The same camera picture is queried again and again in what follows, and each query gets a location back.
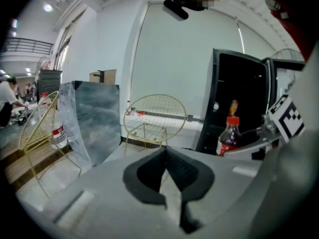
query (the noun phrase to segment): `bottle label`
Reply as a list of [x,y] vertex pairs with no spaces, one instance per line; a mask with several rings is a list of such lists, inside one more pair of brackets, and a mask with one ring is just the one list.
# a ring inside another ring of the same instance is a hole
[[60,127],[58,127],[57,129],[53,130],[53,131],[52,131],[52,134],[53,134],[53,139],[59,138],[59,137],[61,137],[62,135],[64,135],[63,125],[60,126]]
[[236,146],[229,146],[229,145],[222,143],[220,140],[218,140],[216,153],[218,156],[222,157],[222,156],[224,156],[225,152],[232,150],[232,149],[236,149],[236,148],[237,148]]

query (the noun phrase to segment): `chair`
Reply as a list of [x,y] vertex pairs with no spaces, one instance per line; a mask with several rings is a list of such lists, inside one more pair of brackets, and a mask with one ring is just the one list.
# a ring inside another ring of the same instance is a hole
[[[57,162],[69,159],[72,162],[72,164],[74,164],[80,169],[78,177],[80,176],[82,171],[82,169],[77,164],[75,164],[67,155],[65,155],[65,153],[56,145],[56,143],[52,141],[52,132],[54,129],[53,127],[57,111],[56,107],[58,101],[58,94],[58,91],[51,93],[37,106],[37,108],[32,112],[27,122],[25,123],[19,140],[19,149],[22,150],[24,154],[27,156],[27,159],[31,166],[32,173],[36,178],[39,186],[48,198],[49,196],[43,188],[43,186],[41,185],[40,179],[53,165],[55,165]],[[38,177],[38,175],[35,172],[34,166],[32,165],[30,155],[32,154],[32,152],[36,151],[38,148],[48,143],[49,141],[51,141],[52,144],[55,144],[54,149],[57,149],[65,158],[52,163],[49,167],[47,167],[43,174],[40,177]]]
[[127,132],[125,154],[129,136],[145,143],[159,143],[174,137],[183,128],[186,110],[174,97],[149,95],[133,102],[126,110],[123,125]]

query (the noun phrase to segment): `ceiling light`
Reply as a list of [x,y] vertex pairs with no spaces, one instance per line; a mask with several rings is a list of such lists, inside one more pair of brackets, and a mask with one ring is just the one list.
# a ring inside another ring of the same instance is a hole
[[16,19],[14,19],[12,22],[12,27],[16,28],[17,24],[18,24],[18,21]]
[[52,6],[49,5],[49,4],[46,4],[46,5],[43,7],[43,9],[44,9],[45,11],[52,11]]

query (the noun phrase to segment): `marble-pattern board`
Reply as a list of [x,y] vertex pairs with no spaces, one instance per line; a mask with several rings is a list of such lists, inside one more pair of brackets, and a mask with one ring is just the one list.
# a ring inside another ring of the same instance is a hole
[[59,110],[74,152],[101,164],[121,142],[119,86],[73,81],[61,84]]

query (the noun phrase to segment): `fan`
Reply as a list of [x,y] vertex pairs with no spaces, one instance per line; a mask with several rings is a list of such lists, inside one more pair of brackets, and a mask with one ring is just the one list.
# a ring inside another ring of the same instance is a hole
[[46,57],[41,57],[38,64],[36,65],[35,69],[35,79],[34,81],[37,82],[39,78],[39,73],[41,69],[49,70],[50,69],[51,61]]
[[277,51],[271,58],[295,60],[295,61],[305,61],[302,54],[293,49],[282,49]]

